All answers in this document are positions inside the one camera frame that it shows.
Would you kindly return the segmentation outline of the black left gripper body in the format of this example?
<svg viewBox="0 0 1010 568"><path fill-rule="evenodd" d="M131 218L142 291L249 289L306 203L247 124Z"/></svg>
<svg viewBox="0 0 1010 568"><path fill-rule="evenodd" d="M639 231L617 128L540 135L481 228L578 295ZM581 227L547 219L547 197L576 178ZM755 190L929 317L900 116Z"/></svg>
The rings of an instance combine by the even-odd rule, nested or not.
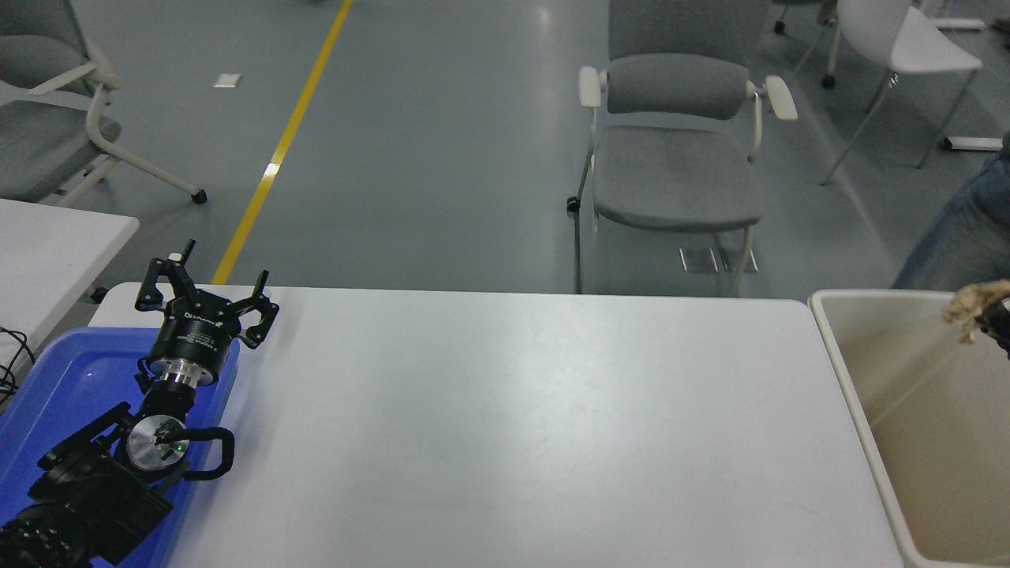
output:
<svg viewBox="0 0 1010 568"><path fill-rule="evenodd" d="M187 360L205 371L223 369L239 328L238 317L225 313L230 305L212 293L198 293L195 301L181 296L168 301L148 353L148 370L158 371L169 360Z"/></svg>

